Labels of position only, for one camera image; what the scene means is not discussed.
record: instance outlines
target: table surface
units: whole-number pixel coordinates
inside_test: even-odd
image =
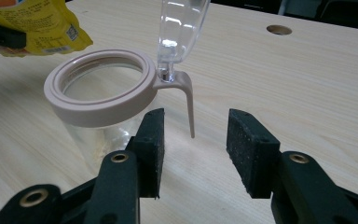
[[[94,44],[46,57],[0,56],[0,209],[18,191],[50,183],[62,192],[93,178],[43,93],[61,62],[98,49],[157,57],[160,1],[74,1],[67,6]],[[290,35],[267,31],[271,24]],[[165,106],[159,200],[141,200],[143,223],[273,223],[270,200],[252,200],[226,153],[230,108],[252,113],[281,151],[314,157],[358,193],[358,30],[210,5],[202,34],[176,66],[193,80],[196,138],[180,91]]]

